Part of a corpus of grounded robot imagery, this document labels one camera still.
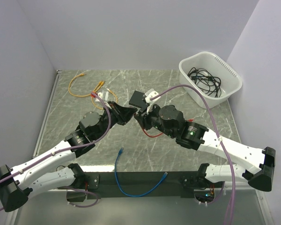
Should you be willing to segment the black network switch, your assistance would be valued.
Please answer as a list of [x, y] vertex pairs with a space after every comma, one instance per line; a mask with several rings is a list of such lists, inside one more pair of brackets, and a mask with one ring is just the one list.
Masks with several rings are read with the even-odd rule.
[[135, 90], [129, 99], [129, 105], [135, 106], [137, 108], [147, 108], [147, 103], [144, 98], [144, 93]]

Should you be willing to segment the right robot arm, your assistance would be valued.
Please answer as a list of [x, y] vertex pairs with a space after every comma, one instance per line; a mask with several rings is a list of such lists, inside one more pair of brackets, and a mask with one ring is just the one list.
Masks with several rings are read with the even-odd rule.
[[254, 189], [272, 191], [275, 149], [250, 147], [223, 136], [193, 121], [186, 120], [181, 111], [173, 105], [154, 105], [150, 112], [139, 110], [134, 118], [142, 129], [156, 128], [184, 148], [207, 152], [225, 159], [232, 165], [202, 166], [197, 175], [197, 183], [207, 187], [220, 181], [246, 182]]

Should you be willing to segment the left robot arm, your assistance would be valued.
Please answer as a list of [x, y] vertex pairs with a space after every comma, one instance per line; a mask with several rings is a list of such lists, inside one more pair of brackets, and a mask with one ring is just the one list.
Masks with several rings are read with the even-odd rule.
[[88, 112], [75, 131], [45, 153], [23, 164], [0, 167], [0, 201], [2, 210], [11, 212], [22, 207], [30, 197], [62, 186], [80, 188], [85, 177], [81, 169], [70, 166], [62, 172], [51, 172], [64, 162], [74, 160], [95, 147], [115, 125], [124, 126], [137, 112], [113, 101], [105, 104], [103, 114]]

